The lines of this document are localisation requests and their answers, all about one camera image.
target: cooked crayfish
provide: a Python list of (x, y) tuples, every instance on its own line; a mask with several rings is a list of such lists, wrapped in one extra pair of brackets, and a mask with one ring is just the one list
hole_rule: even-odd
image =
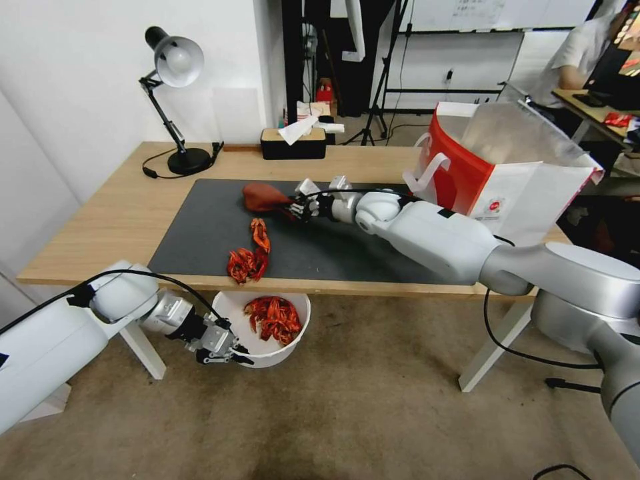
[(251, 330), (264, 341), (273, 336), (284, 347), (290, 344), (302, 330), (298, 312), (293, 304), (282, 297), (259, 297), (245, 306)]
[(267, 226), (264, 220), (254, 218), (251, 221), (253, 241), (258, 244), (255, 252), (239, 248), (229, 252), (227, 272), (238, 284), (247, 282), (247, 278), (258, 281), (265, 274), (269, 264), (271, 242), (267, 236)]

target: computer screen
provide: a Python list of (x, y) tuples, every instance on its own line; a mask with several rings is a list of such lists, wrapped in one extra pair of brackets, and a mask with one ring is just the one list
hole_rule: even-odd
[(640, 1), (625, 7), (626, 18), (606, 49), (586, 87), (614, 108), (635, 110), (640, 105)]

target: desk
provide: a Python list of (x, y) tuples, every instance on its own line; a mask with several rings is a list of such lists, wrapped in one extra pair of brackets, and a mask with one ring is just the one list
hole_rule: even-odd
[[(419, 149), (412, 147), (327, 147), (322, 160), (262, 159), (258, 152), (219, 154), (216, 164), (198, 175), (162, 180), (141, 171), (144, 159), (171, 148), (170, 143), (142, 143), (112, 174), (107, 182), (78, 210), (75, 216), (18, 276), (24, 283), (75, 285), (120, 259), (146, 265), (162, 240), (193, 182), (198, 178), (246, 180), (302, 180), (310, 177), (330, 181), (344, 174), (362, 183), (401, 183), (405, 169), (413, 169)], [(210, 149), (207, 144), (195, 147)], [(150, 168), (166, 170), (166, 157), (152, 161)], [(568, 243), (559, 229), (547, 240)], [(175, 275), (198, 290), (233, 290), (228, 277)], [(354, 281), (264, 278), (249, 287), (262, 292), (301, 292), (338, 295), (430, 295), (449, 299), (481, 299), (486, 288), (480, 284), (426, 285), (414, 283), (371, 283)], [(509, 344), (528, 323), (530, 295), (512, 307), (496, 335)], [(136, 325), (123, 330), (123, 337), (156, 378), (162, 378), (164, 364)], [(461, 386), (466, 391), (497, 360), (502, 350), (488, 341), (471, 370), (465, 371)]]
[[(562, 89), (554, 89), (554, 96), (558, 97), (562, 104), (571, 110), (578, 117), (582, 118), (582, 124), (578, 127), (578, 130), (573, 134), (572, 140), (576, 143), (579, 143), (584, 137), (590, 126), (596, 128), (599, 132), (606, 135), (608, 138), (618, 143), (622, 148), (630, 150), (633, 146), (630, 143), (625, 143), (624, 139), (627, 136), (627, 129), (624, 127), (612, 127), (610, 125), (605, 125), (605, 117), (610, 112), (618, 112), (618, 110), (609, 107), (608, 105), (604, 107), (590, 107), (580, 100), (574, 98), (574, 94), (583, 93), (587, 94), (587, 90), (562, 90)], [(640, 116), (640, 111), (630, 111), (625, 113), (632, 113), (634, 115)]]

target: lamp shade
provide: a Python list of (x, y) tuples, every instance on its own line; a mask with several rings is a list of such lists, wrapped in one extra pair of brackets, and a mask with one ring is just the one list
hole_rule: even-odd
[(153, 49), (155, 70), (164, 84), (186, 87), (202, 72), (205, 57), (193, 40), (171, 37), (160, 27), (149, 27), (145, 40)]

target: black lamp base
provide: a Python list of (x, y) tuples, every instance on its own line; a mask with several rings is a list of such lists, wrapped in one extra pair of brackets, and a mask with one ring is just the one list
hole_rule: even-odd
[(211, 155), (206, 150), (187, 149), (186, 153), (178, 151), (170, 156), (168, 164), (177, 175), (192, 175), (211, 166)]

